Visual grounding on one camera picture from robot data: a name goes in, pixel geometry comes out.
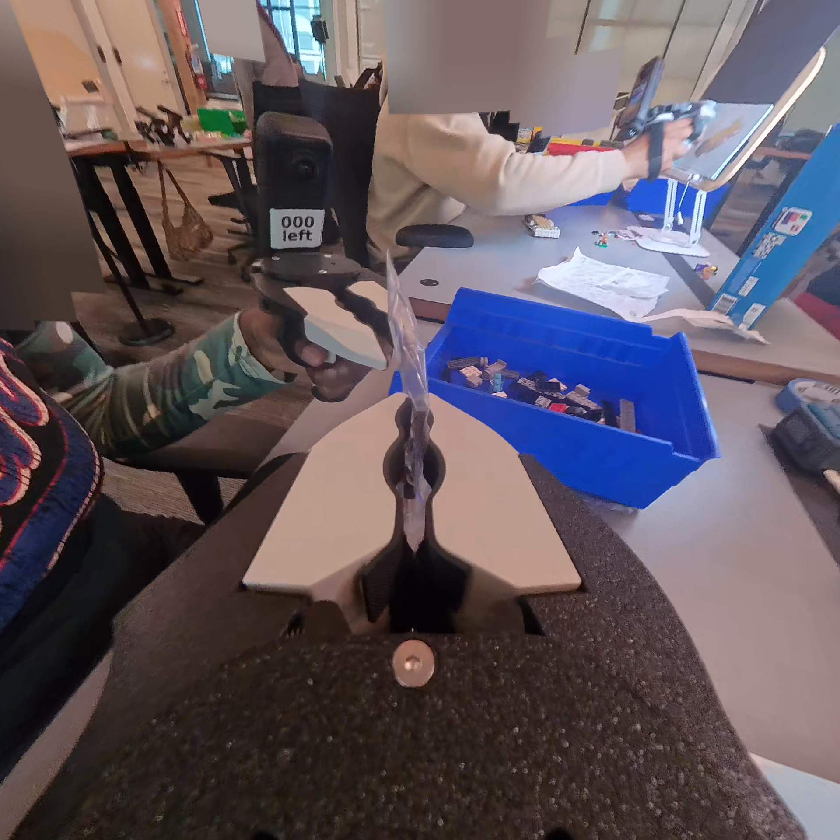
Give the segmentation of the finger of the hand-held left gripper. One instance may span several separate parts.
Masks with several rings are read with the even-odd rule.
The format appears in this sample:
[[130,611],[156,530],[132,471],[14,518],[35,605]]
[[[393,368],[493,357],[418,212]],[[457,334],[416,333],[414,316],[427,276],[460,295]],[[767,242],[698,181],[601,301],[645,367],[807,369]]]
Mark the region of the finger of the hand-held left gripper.
[[315,287],[289,287],[284,302],[302,315],[303,334],[331,355],[384,371],[390,355],[384,345],[390,342],[386,311],[376,310],[367,300],[348,295],[347,287],[333,291]]
[[346,288],[347,294],[367,300],[379,312],[388,312],[389,294],[383,285],[375,280],[356,280]]

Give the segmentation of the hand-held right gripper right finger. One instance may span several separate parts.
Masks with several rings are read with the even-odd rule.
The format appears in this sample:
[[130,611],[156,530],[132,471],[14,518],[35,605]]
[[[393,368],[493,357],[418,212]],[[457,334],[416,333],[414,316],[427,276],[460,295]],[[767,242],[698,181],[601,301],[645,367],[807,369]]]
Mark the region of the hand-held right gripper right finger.
[[438,472],[428,534],[465,567],[455,620],[481,621],[523,595],[578,591],[581,576],[517,450],[441,397],[429,400]]

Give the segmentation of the small clear plastic bag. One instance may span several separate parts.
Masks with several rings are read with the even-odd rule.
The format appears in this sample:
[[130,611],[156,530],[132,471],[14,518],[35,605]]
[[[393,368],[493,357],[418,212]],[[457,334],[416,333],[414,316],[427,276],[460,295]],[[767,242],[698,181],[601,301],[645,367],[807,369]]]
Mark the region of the small clear plastic bag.
[[402,525],[408,547],[416,552],[425,540],[426,506],[431,486],[425,477],[430,438],[430,405],[425,348],[419,338],[413,308],[403,291],[391,253],[386,253],[385,277],[388,326],[396,369],[406,397],[407,425],[402,445]]

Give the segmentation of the blue plastic bin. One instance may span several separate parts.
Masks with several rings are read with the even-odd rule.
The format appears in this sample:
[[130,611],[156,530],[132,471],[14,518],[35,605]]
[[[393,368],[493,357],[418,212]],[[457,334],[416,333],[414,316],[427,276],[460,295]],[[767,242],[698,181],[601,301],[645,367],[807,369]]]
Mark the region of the blue plastic bin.
[[[663,215],[668,193],[668,181],[659,178],[655,182],[639,181],[632,190],[619,187],[612,192],[599,193],[572,206],[606,206],[621,207],[634,214]],[[697,189],[690,185],[678,183],[675,209],[690,215],[697,197]]]
[[[447,363],[503,361],[531,378],[590,389],[619,417],[635,410],[635,432],[462,385]],[[644,509],[721,455],[686,336],[536,301],[460,289],[426,351],[431,393],[471,415],[567,487]]]

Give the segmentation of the pile of lego bricks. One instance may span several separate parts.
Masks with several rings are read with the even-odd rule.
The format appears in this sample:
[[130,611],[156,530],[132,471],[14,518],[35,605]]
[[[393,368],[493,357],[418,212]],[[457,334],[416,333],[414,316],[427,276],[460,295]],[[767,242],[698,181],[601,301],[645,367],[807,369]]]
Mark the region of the pile of lego bricks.
[[451,385],[499,399],[639,433],[634,402],[625,398],[618,402],[596,400],[587,385],[568,386],[543,371],[521,373],[501,359],[477,355],[455,357],[446,361],[439,377]]

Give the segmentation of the person's left hand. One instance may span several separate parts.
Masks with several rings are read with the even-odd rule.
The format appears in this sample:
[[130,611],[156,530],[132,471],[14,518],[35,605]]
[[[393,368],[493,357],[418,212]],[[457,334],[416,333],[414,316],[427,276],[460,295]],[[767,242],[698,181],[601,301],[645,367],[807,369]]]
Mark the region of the person's left hand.
[[304,373],[311,384],[312,396],[325,403],[345,400],[372,368],[337,356],[311,342],[304,334],[290,345],[289,355],[283,344],[285,323],[280,315],[258,308],[239,313],[238,324],[248,350],[269,373],[281,380]]

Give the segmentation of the green box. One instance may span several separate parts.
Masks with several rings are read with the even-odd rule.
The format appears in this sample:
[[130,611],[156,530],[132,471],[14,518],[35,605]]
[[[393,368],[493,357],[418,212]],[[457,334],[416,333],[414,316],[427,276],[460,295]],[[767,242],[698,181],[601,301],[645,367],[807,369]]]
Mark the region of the green box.
[[226,138],[242,137],[248,129],[245,113],[237,109],[199,108],[197,110],[201,130],[217,133]]

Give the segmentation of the beige mesh bag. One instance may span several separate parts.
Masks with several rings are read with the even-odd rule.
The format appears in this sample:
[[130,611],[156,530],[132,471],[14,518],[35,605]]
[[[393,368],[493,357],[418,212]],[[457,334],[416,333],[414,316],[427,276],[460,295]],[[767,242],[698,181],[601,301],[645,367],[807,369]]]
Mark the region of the beige mesh bag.
[[[188,262],[213,243],[214,232],[169,168],[162,161],[157,161],[156,167],[161,190],[161,222],[169,257],[177,262]],[[171,183],[182,202],[182,218],[178,224],[172,221],[167,183]]]

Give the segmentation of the wooden desk with black legs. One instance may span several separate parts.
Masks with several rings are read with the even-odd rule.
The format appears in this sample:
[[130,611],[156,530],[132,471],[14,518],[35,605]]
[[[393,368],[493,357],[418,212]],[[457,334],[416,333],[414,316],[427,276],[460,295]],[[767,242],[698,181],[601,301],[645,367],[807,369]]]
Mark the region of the wooden desk with black legs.
[[[66,142],[71,168],[80,189],[92,238],[107,268],[105,281],[117,286],[133,314],[118,339],[129,347],[148,347],[168,340],[172,325],[162,318],[145,317],[133,297],[134,290],[152,291],[175,298],[187,288],[200,287],[205,279],[195,275],[173,274],[152,222],[129,173],[132,165],[163,164],[181,159],[203,158],[217,161],[227,174],[240,208],[243,234],[249,236],[246,220],[246,193],[255,184],[250,171],[247,138],[210,140],[184,147],[167,146],[146,140],[100,140]],[[122,206],[140,239],[145,254],[141,262],[126,233],[111,197],[103,187],[98,169],[109,169]]]

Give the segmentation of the crumpled white paper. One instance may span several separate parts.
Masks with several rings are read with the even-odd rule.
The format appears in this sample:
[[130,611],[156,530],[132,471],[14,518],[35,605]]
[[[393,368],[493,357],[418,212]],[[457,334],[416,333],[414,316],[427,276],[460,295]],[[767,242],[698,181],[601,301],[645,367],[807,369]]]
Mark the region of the crumpled white paper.
[[536,282],[636,322],[656,309],[669,286],[667,276],[606,264],[579,248],[565,261],[542,268]]

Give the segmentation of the torn white paper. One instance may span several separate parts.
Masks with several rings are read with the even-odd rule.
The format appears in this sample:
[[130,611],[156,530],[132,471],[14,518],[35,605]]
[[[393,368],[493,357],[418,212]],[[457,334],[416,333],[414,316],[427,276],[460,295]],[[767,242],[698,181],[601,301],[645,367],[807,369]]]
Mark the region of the torn white paper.
[[680,320],[693,328],[722,331],[738,336],[745,341],[763,346],[770,345],[770,341],[765,339],[758,331],[748,329],[741,324],[735,324],[728,315],[718,311],[679,308],[664,311],[659,314],[649,314],[646,317],[638,319],[637,322],[652,324],[667,320]]

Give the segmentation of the person's dark patterned clothing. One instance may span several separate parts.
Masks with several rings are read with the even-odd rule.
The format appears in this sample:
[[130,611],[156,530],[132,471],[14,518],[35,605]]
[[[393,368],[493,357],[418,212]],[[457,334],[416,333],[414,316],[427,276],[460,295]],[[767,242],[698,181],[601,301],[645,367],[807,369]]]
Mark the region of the person's dark patterned clothing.
[[102,458],[2,330],[1,766],[5,781],[112,643],[121,610],[203,534],[102,494]]

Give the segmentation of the black rectangular device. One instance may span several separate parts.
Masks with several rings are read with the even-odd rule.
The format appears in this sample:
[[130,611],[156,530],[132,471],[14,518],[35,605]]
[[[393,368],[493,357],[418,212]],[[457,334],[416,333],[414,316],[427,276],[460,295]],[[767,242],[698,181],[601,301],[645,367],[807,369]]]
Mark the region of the black rectangular device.
[[838,405],[805,403],[776,425],[771,438],[799,469],[839,472]]

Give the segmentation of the white stand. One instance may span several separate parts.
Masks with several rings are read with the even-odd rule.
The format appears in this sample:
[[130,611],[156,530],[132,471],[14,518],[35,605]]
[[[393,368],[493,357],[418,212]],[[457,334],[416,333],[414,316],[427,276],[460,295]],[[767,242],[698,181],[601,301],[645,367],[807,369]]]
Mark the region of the white stand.
[[678,182],[668,178],[665,215],[661,228],[656,231],[658,249],[666,255],[706,258],[709,251],[700,243],[702,224],[706,212],[707,192],[697,189],[696,201],[689,215],[688,232],[678,230],[684,226],[684,215],[676,209]]

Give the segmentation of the blue white round object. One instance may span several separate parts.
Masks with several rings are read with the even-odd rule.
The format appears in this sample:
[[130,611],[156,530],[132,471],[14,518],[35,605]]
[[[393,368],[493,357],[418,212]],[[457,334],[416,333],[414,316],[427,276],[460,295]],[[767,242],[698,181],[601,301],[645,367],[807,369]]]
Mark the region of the blue white round object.
[[811,404],[839,406],[839,387],[811,377],[798,377],[789,381],[774,401],[785,415]]

